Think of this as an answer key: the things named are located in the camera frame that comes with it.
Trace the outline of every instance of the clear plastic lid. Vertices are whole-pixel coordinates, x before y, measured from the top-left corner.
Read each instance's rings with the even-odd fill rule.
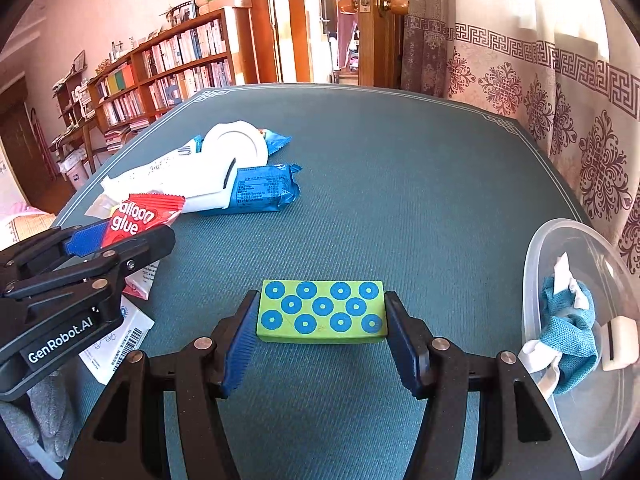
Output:
[[[523,342],[537,339],[542,282],[552,276],[559,256],[567,253],[572,274],[593,295],[596,323],[613,317],[640,322],[637,278],[633,278],[618,251],[596,231],[573,220],[556,219],[540,227],[529,244],[524,266],[522,298]],[[532,374],[537,381],[542,372]],[[626,443],[640,420],[640,365],[605,372],[602,365],[573,390],[547,401],[581,471],[607,460],[606,467]]]

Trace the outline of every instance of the patterned curtain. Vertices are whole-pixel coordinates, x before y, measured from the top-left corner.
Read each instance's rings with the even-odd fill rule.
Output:
[[[517,119],[640,278],[640,47],[610,0],[409,0],[402,88]]]

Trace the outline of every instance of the white paper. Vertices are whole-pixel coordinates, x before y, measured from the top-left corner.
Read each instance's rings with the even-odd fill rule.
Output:
[[[140,348],[146,333],[154,325],[149,316],[124,296],[120,299],[120,309],[124,316],[122,324],[80,353],[82,362],[101,384],[109,382],[129,352]]]

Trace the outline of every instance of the blue snack wrapper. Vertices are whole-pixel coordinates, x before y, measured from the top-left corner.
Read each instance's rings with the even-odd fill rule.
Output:
[[[200,214],[213,216],[282,211],[300,194],[293,174],[301,169],[297,164],[241,168],[234,182],[229,207],[200,211]]]
[[[267,152],[269,155],[273,155],[280,148],[289,144],[291,137],[283,137],[276,132],[262,128],[260,130],[264,135],[264,142],[267,143]]]

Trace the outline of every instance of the table surface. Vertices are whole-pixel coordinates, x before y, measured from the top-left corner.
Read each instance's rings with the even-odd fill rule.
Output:
[[[142,348],[178,351],[208,335],[262,280],[382,280],[412,316],[465,351],[522,344],[522,271],[544,222],[588,222],[516,121],[418,94],[329,85],[203,91],[111,157],[58,216],[84,216],[100,180],[145,164],[214,124],[248,121],[292,136],[270,163],[291,162],[301,195],[277,213],[180,216],[151,299]],[[75,360],[82,420],[102,390]],[[166,394],[172,478],[185,478],[175,397]],[[385,343],[258,342],[220,412],[244,479],[402,478],[426,402],[399,381]],[[473,467],[478,397],[469,395],[459,478]]]
[[[56,152],[57,150],[60,149],[60,147],[64,146],[65,144],[68,144],[70,142],[72,142],[73,140],[79,139],[82,137],[82,128],[87,124],[91,124],[95,122],[95,116],[90,117],[88,120],[86,120],[85,118],[82,118],[80,120],[80,122],[78,124],[76,124],[76,126],[74,126],[72,129],[70,129],[68,132],[65,131],[65,133],[61,134],[60,136],[56,137],[52,143],[50,143],[49,145],[49,151],[50,152]]]

